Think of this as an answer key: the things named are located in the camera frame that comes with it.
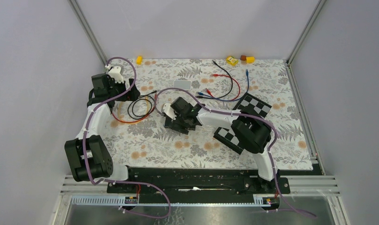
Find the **white network switch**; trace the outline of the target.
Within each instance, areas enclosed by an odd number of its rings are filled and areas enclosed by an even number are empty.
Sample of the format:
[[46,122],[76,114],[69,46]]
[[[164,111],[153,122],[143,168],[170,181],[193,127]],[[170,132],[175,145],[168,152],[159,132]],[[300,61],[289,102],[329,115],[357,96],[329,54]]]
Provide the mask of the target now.
[[183,89],[183,90],[191,90],[191,81],[189,81],[189,80],[174,80],[173,87]]

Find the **black router box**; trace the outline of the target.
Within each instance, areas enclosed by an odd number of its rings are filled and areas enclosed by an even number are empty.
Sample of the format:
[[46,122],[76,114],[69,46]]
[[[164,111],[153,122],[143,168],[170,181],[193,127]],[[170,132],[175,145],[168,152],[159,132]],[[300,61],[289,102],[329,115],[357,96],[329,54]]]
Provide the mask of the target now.
[[185,127],[183,123],[173,120],[169,117],[165,117],[165,122],[164,122],[164,128],[171,129],[173,131],[179,132],[181,134],[187,135],[189,131],[195,131],[196,127]]

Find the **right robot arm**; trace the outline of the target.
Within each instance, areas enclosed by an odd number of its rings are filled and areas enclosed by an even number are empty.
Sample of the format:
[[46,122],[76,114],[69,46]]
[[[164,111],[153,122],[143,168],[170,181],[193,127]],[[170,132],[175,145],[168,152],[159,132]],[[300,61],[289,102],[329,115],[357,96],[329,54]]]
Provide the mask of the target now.
[[258,167],[261,190],[273,192],[278,187],[275,178],[277,169],[268,155],[272,138],[272,125],[261,118],[251,106],[242,110],[218,110],[208,108],[204,104],[192,105],[178,97],[171,104],[164,104],[162,113],[169,120],[168,127],[174,131],[187,134],[197,126],[215,126],[230,129],[240,146],[253,154]]

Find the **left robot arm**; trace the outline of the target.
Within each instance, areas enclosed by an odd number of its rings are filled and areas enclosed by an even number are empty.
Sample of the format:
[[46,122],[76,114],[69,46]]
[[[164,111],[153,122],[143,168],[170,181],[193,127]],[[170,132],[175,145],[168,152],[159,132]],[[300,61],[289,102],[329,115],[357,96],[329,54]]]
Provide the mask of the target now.
[[124,192],[136,188],[135,178],[129,176],[129,168],[118,165],[104,144],[101,131],[112,116],[116,101],[135,101],[140,92],[135,86],[135,78],[129,79],[128,90],[125,82],[118,82],[108,74],[98,74],[91,78],[93,88],[89,92],[87,116],[79,134],[65,142],[64,149],[73,178],[77,182],[96,178],[109,182],[118,181]]

